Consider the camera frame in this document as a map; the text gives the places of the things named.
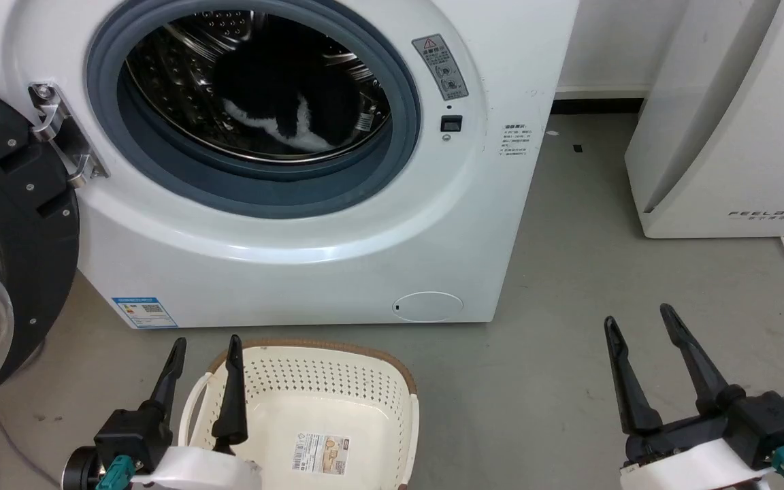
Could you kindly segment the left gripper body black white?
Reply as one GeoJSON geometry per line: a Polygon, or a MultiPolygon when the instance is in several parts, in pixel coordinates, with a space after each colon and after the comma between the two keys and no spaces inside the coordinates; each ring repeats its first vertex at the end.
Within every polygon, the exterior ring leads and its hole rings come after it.
{"type": "Polygon", "coordinates": [[[155,422],[137,410],[115,410],[91,446],[65,464],[63,489],[261,489],[261,468],[212,449],[159,440],[155,422]]]}

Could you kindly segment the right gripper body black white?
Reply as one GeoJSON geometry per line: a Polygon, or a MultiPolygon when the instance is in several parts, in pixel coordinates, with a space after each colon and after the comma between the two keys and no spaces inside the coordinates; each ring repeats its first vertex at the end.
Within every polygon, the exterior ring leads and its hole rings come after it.
{"type": "Polygon", "coordinates": [[[717,416],[674,422],[630,444],[623,489],[766,489],[784,478],[784,396],[744,397],[717,416]]]}

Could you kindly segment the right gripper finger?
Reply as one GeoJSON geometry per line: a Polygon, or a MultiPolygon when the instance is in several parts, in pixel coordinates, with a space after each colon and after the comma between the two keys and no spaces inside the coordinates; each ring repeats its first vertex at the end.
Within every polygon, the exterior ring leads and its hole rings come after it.
{"type": "Polygon", "coordinates": [[[629,348],[613,316],[604,319],[604,332],[620,425],[623,434],[645,436],[659,431],[662,416],[651,407],[629,360],[629,348]]]}
{"type": "Polygon", "coordinates": [[[660,304],[659,311],[671,342],[681,351],[685,361],[695,389],[695,406],[699,415],[715,417],[747,396],[740,385],[729,384],[725,380],[672,305],[660,304]]]}

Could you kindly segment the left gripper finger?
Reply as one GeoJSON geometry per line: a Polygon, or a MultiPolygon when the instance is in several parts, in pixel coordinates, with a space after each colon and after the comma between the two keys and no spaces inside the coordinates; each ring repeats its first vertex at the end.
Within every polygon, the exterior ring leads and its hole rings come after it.
{"type": "Polygon", "coordinates": [[[140,412],[149,417],[150,421],[155,422],[159,432],[159,440],[165,441],[166,444],[172,443],[170,428],[172,403],[174,402],[176,384],[182,375],[184,361],[186,361],[186,347],[186,338],[175,340],[150,397],[139,406],[140,412]]]}
{"type": "Polygon", "coordinates": [[[227,381],[220,416],[212,426],[215,453],[233,455],[233,447],[248,440],[242,339],[232,335],[226,356],[227,381]]]}

